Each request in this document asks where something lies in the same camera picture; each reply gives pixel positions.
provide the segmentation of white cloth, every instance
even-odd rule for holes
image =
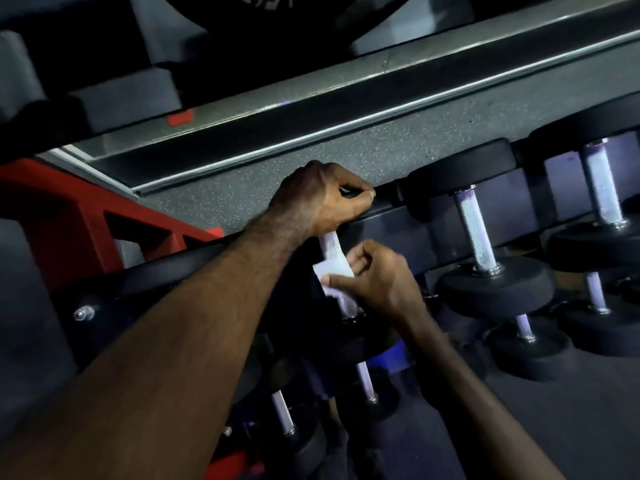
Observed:
[[[324,256],[324,261],[314,265],[314,272],[318,279],[325,274],[342,274],[343,276],[353,276],[351,266],[347,262],[347,258],[340,247],[338,234],[330,232],[318,238],[320,240],[320,248]],[[343,317],[353,317],[358,314],[358,304],[347,293],[329,288],[323,285],[324,295],[331,296],[338,300],[338,306]]]

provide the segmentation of hand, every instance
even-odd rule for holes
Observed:
[[[347,199],[342,196],[341,187],[363,192]],[[371,185],[337,163],[314,160],[284,179],[271,199],[269,212],[307,239],[334,231],[359,216],[371,207],[375,195]]]
[[[402,255],[368,239],[348,252],[347,261],[355,278],[329,274],[322,284],[364,298],[392,321],[425,316],[420,288]]]

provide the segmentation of person's right arm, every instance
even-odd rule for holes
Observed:
[[[507,408],[476,377],[429,315],[406,260],[374,241],[347,254],[355,278],[323,284],[362,297],[388,316],[421,365],[468,478],[554,480],[564,476]]]

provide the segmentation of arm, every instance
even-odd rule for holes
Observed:
[[[364,298],[394,323],[418,359],[469,478],[563,479],[507,408],[449,344],[422,301],[405,259],[374,241],[352,249],[355,278],[323,277],[327,286]]]
[[[365,192],[347,200],[343,185]],[[368,209],[373,195],[338,165],[298,169],[228,250],[162,298],[4,446],[0,476],[200,480],[293,250]]]

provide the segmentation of person's left arm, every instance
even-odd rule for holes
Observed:
[[[340,187],[363,193],[346,199]],[[228,250],[162,298],[0,449],[0,477],[200,480],[292,252],[373,197],[336,164],[296,170]]]

